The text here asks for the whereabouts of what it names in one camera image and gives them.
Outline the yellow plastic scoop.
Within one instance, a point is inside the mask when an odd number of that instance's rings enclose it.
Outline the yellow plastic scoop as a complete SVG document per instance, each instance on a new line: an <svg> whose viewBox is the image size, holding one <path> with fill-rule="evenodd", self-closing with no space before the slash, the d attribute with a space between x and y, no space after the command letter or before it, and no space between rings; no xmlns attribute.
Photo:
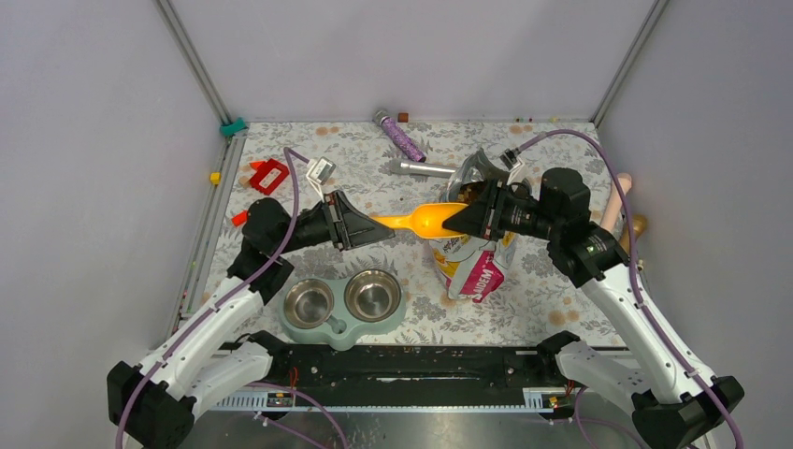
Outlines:
<svg viewBox="0 0 793 449"><path fill-rule="evenodd" d="M465 209L465 203L427 203L406 215L375 216L375 222L394 230L411 231L420 239L449 239L462 236L461 232L443 227L443 222Z"/></svg>

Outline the pet food bag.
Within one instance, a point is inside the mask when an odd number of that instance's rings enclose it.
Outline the pet food bag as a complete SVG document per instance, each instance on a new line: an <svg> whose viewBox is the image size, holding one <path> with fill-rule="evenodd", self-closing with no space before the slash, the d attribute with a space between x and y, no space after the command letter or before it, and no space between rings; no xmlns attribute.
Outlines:
<svg viewBox="0 0 793 449"><path fill-rule="evenodd" d="M467 157L447 181L439 194L439 202L470 203L480 194L486 181L516 181L518 194L531 193L526 166L514 172L497 167L484 150ZM436 271L445 283L450 299L482 302L505 281L515 255L518 237L508 232L497 241L462 236L432 239L428 242Z"/></svg>

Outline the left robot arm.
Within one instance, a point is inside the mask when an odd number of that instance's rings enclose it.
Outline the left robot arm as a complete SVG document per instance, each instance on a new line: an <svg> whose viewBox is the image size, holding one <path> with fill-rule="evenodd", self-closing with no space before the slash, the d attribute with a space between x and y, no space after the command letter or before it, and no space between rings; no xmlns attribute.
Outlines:
<svg viewBox="0 0 793 449"><path fill-rule="evenodd" d="M351 250L395 232L336 190L308 210L295 203L287 211L274 198L260 199L249 206L242 234L240 251L214 296L140 362L120 362L108 373L108 415L117 427L117 447L131 437L147 448L177 448L201 415L243 386L287 378L288 356L256 342L211 361L231 332L284 287L294 267L283 253L327 242Z"/></svg>

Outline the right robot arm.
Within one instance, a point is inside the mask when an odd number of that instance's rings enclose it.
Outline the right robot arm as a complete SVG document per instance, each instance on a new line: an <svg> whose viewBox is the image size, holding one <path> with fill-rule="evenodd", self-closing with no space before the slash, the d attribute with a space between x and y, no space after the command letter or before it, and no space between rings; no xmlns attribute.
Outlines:
<svg viewBox="0 0 793 449"><path fill-rule="evenodd" d="M743 399L732 376L718 377L671 328L614 236L590 219L590 190L574 169L554 167L537 197L519 185L488 181L446 229L498 240L513 232L546 241L558 271L605 314L634 359L630 369L580 338L560 332L536 361L546 384L566 379L601 395L631 417L651 448L684 448L725 422Z"/></svg>

